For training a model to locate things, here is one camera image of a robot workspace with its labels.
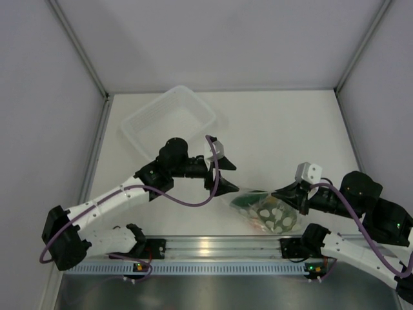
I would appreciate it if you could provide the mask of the fake green cucumber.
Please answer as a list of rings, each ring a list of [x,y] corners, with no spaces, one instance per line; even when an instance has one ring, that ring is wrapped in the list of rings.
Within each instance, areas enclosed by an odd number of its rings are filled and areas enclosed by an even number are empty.
[[[235,197],[230,205],[239,208],[249,208],[259,203],[261,200],[268,196],[267,192],[264,191],[250,191]]]

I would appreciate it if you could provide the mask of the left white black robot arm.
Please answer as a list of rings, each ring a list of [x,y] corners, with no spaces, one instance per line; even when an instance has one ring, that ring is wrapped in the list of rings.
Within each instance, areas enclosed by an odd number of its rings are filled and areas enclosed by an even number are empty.
[[[172,138],[154,161],[107,193],[67,209],[60,205],[52,208],[41,234],[45,247],[40,263],[54,263],[60,271],[66,271],[95,256],[139,258],[146,249],[146,236],[133,223],[111,228],[116,216],[160,196],[186,207],[202,207],[215,197],[239,191],[239,187],[221,175],[222,171],[236,169],[225,156],[224,146],[213,136],[205,138],[203,155],[190,157],[188,143],[182,138]],[[203,180],[208,198],[188,203],[172,197],[167,192],[173,189],[175,178]]]

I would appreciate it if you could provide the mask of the clear zip top bag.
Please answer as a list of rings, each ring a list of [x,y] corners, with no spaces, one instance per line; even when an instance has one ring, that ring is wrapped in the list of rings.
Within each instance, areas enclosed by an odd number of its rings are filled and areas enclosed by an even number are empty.
[[[242,188],[221,197],[223,203],[254,229],[268,234],[299,234],[303,222],[299,213],[268,191]]]

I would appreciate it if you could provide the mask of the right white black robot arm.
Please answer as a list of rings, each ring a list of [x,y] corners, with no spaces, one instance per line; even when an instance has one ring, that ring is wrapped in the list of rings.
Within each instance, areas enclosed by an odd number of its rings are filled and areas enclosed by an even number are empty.
[[[296,180],[272,192],[300,214],[314,209],[354,220],[368,243],[364,248],[344,239],[325,224],[311,223],[300,238],[302,251],[326,256],[364,271],[412,302],[412,216],[381,197],[382,185],[358,171],[346,174],[340,188],[330,183]]]

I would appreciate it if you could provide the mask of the fake orange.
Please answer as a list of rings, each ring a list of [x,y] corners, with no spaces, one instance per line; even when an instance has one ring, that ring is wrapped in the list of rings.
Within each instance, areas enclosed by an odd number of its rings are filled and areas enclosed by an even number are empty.
[[[260,220],[253,220],[251,225],[253,226],[254,229],[257,229],[263,232],[268,231],[268,227]]]

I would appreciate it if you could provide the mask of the fake green cabbage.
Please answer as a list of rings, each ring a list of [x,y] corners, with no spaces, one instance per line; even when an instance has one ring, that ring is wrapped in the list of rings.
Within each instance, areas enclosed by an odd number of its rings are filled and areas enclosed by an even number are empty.
[[[269,233],[286,234],[300,228],[297,211],[281,200],[266,198],[250,207],[251,220],[260,220]]]

